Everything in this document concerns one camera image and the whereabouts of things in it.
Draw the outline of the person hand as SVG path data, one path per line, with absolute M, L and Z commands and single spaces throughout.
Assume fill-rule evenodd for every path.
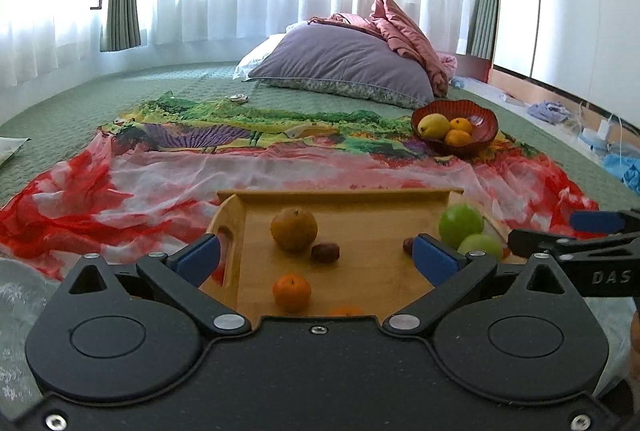
M 639 312 L 634 313 L 630 325 L 629 375 L 640 382 L 640 321 Z

